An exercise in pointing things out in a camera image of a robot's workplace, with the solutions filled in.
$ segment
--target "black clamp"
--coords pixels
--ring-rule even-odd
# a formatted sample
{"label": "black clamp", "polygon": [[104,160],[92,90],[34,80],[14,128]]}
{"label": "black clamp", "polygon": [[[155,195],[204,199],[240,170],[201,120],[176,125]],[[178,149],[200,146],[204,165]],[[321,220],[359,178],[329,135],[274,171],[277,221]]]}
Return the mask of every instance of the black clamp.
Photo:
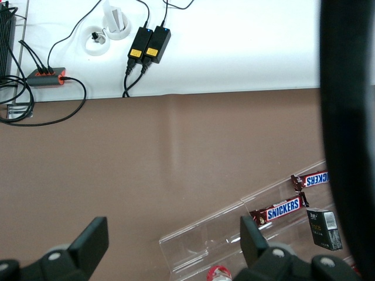
{"label": "black clamp", "polygon": [[240,229],[241,249],[248,268],[233,281],[362,280],[346,262],[335,256],[318,255],[307,263],[282,247],[269,247],[251,217],[241,217]]}
{"label": "black clamp", "polygon": [[67,250],[45,254],[24,268],[0,261],[0,281],[87,281],[108,249],[107,218],[95,218]]}

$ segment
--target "screw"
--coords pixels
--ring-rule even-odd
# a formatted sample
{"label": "screw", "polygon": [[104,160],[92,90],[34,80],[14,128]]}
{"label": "screw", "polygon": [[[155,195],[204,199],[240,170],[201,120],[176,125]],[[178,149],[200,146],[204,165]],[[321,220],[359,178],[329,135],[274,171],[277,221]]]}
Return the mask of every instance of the screw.
{"label": "screw", "polygon": [[3,271],[3,270],[5,270],[5,269],[7,269],[9,267],[9,264],[7,264],[7,263],[2,263],[1,265],[0,265],[0,271]]}
{"label": "screw", "polygon": [[283,258],[285,256],[284,252],[280,249],[273,249],[272,254],[274,256],[278,256],[279,258]]}
{"label": "screw", "polygon": [[335,267],[335,262],[333,260],[331,260],[330,258],[321,258],[321,263],[330,267],[330,268]]}
{"label": "screw", "polygon": [[48,260],[49,261],[54,261],[55,259],[58,259],[59,257],[61,257],[61,254],[60,253],[52,253],[49,255],[48,257]]}

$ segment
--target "snickers bar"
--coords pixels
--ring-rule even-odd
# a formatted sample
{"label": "snickers bar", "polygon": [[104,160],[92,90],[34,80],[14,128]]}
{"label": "snickers bar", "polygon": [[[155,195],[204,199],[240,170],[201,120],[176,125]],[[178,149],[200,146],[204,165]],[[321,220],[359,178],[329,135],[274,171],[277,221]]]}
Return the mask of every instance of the snickers bar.
{"label": "snickers bar", "polygon": [[306,200],[305,193],[300,192],[297,196],[284,200],[278,204],[274,204],[265,209],[252,211],[250,212],[250,215],[257,223],[257,226],[260,227],[276,218],[288,215],[303,207],[309,207],[309,203]]}
{"label": "snickers bar", "polygon": [[327,171],[320,171],[312,174],[306,174],[304,176],[296,176],[293,174],[291,179],[295,191],[300,192],[305,187],[329,182],[329,175]]}

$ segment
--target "barcode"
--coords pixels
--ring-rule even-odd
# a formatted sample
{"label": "barcode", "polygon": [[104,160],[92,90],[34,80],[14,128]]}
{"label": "barcode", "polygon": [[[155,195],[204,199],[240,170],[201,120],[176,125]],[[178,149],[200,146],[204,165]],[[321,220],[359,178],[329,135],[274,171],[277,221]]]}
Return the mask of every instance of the barcode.
{"label": "barcode", "polygon": [[338,227],[333,212],[324,213],[324,218],[326,219],[326,225],[328,230],[336,229]]}

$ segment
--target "cable plug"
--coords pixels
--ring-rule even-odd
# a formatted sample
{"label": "cable plug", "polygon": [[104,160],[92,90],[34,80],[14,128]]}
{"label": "cable plug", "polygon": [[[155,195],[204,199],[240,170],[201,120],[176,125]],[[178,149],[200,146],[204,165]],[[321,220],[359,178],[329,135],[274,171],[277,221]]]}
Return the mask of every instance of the cable plug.
{"label": "cable plug", "polygon": [[49,70],[44,65],[42,65],[42,70],[44,74],[50,74]]}
{"label": "cable plug", "polygon": [[40,65],[36,65],[36,68],[37,68],[37,72],[39,72],[39,74],[43,74],[44,73],[44,70],[40,67]]}
{"label": "cable plug", "polygon": [[142,61],[142,70],[141,70],[142,74],[146,73],[146,71],[150,67],[151,63],[152,63],[152,61],[151,61],[150,57],[144,57],[144,59]]}
{"label": "cable plug", "polygon": [[54,70],[53,70],[53,68],[52,68],[52,67],[50,67],[50,66],[48,66],[48,72],[49,72],[49,74],[53,74],[53,73],[54,73]]}
{"label": "cable plug", "polygon": [[136,61],[134,59],[129,58],[128,59],[128,66],[127,66],[127,70],[126,70],[125,74],[130,75],[130,72],[133,70],[135,65],[136,65]]}

